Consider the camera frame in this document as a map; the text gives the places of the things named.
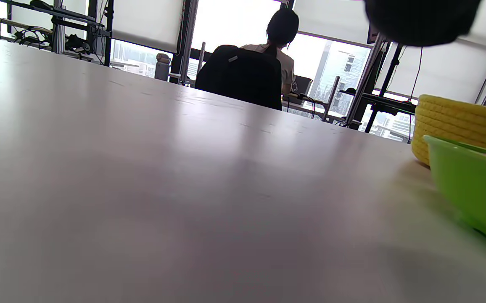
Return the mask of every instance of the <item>white shirt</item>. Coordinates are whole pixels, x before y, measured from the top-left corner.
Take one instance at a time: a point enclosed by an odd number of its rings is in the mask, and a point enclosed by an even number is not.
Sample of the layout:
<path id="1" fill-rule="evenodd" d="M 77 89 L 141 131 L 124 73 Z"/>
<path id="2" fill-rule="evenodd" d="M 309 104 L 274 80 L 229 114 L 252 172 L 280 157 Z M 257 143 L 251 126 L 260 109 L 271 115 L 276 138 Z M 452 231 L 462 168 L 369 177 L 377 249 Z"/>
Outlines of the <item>white shirt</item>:
<path id="1" fill-rule="evenodd" d="M 247 44 L 243 47 L 244 50 L 255 51 L 258 53 L 263 53 L 268 48 L 267 44 Z M 283 53 L 280 49 L 277 48 L 277 60 L 280 62 L 280 66 L 282 69 L 282 84 L 289 84 L 292 85 L 295 82 L 295 74 L 293 74 L 293 66 L 295 62 L 291 59 L 290 56 Z"/>

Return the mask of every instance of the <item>black cable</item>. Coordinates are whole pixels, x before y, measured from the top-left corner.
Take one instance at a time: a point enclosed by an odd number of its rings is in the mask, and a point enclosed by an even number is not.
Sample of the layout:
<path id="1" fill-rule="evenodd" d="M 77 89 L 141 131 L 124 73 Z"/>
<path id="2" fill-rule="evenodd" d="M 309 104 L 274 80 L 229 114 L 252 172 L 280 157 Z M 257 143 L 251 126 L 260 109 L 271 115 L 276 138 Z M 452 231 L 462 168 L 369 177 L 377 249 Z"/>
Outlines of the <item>black cable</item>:
<path id="1" fill-rule="evenodd" d="M 424 48 L 420 48 L 420 60 L 418 61 L 418 71 L 417 71 L 417 76 L 415 77 L 415 82 L 413 84 L 413 90 L 412 90 L 412 94 L 408 100 L 409 103 L 412 103 L 411 100 L 413 98 L 413 94 L 415 93 L 415 87 L 417 86 L 417 80 L 418 80 L 418 75 L 420 74 L 420 67 L 422 66 L 422 50 Z M 408 137 L 408 144 L 410 143 L 411 141 L 411 123 L 412 123 L 412 116 L 409 115 L 409 137 Z"/>
<path id="2" fill-rule="evenodd" d="M 314 119 L 314 116 L 316 115 L 316 101 L 313 99 L 313 98 L 310 98 L 309 96 L 306 96 L 310 102 L 312 102 L 312 118 L 311 119 Z"/>

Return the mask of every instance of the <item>dark hair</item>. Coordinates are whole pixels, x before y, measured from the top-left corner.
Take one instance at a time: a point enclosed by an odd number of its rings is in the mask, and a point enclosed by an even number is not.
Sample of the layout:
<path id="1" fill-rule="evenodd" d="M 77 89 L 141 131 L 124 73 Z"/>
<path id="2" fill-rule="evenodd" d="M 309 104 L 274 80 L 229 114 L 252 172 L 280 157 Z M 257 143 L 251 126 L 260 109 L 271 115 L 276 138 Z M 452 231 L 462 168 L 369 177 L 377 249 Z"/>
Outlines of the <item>dark hair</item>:
<path id="1" fill-rule="evenodd" d="M 267 25 L 269 46 L 264 53 L 276 57 L 278 46 L 292 42 L 298 30 L 299 16 L 288 8 L 278 10 Z"/>

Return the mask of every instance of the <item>yellow woven basket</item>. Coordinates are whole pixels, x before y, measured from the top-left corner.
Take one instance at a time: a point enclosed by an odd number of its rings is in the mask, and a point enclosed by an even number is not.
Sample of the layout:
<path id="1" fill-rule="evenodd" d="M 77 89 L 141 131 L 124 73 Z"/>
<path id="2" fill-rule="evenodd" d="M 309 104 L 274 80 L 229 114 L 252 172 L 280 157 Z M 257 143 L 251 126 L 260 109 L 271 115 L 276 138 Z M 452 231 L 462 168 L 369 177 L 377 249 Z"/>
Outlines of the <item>yellow woven basket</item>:
<path id="1" fill-rule="evenodd" d="M 486 107 L 422 95 L 416 110 L 413 154 L 430 165 L 424 135 L 447 138 L 486 148 Z"/>

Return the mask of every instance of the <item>building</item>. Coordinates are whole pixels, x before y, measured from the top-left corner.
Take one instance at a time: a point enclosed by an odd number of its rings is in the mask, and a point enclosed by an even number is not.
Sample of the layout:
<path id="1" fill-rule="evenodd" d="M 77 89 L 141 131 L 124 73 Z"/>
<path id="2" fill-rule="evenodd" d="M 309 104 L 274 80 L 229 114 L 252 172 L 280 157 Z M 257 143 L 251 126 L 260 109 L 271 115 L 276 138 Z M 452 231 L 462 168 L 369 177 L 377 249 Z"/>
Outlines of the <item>building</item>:
<path id="1" fill-rule="evenodd" d="M 369 53 L 368 48 L 327 42 L 309 96 L 327 102 L 336 76 L 341 77 L 337 90 L 356 88 Z M 347 115 L 351 101 L 352 96 L 336 92 L 331 110 L 340 115 Z"/>

